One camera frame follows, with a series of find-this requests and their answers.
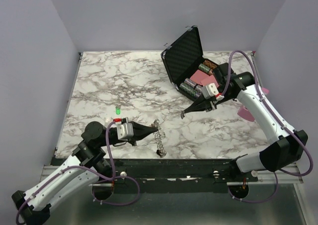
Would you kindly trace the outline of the green key tag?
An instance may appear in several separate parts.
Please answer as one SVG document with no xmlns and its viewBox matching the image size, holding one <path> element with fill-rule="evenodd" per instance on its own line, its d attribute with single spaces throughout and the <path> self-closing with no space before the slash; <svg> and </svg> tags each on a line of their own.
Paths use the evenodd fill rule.
<svg viewBox="0 0 318 225">
<path fill-rule="evenodd" d="M 115 112 L 116 112 L 117 115 L 120 115 L 121 114 L 121 108 L 116 106 Z"/>
</svg>

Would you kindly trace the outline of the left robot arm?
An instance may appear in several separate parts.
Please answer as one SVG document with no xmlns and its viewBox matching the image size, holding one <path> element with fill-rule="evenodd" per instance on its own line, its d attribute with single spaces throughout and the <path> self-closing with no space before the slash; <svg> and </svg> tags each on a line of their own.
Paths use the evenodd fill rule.
<svg viewBox="0 0 318 225">
<path fill-rule="evenodd" d="M 135 181 L 125 172 L 116 172 L 110 147 L 125 142 L 134 146 L 157 131 L 156 127 L 126 118 L 116 118 L 107 127 L 90 122 L 81 135 L 82 141 L 62 165 L 34 187 L 12 194 L 17 209 L 16 224 L 44 224 L 53 208 L 86 185 L 108 182 L 113 190 L 117 179 Z"/>
</svg>

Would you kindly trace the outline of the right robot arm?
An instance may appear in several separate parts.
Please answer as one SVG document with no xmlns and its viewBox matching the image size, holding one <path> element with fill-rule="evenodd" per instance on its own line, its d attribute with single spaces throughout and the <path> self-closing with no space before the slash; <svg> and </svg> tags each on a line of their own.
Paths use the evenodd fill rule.
<svg viewBox="0 0 318 225">
<path fill-rule="evenodd" d="M 247 172 L 268 170 L 275 172 L 297 160 L 303 154 L 302 145 L 308 140 L 305 131 L 296 131 L 288 124 L 266 98 L 264 92 L 254 82 L 251 73 L 234 73 L 227 63 L 213 69 L 217 84 L 203 87 L 202 94 L 184 111 L 210 111 L 228 100 L 238 100 L 253 116 L 265 134 L 269 146 L 252 154 L 240 156 L 230 162 L 229 177 L 242 180 Z"/>
</svg>

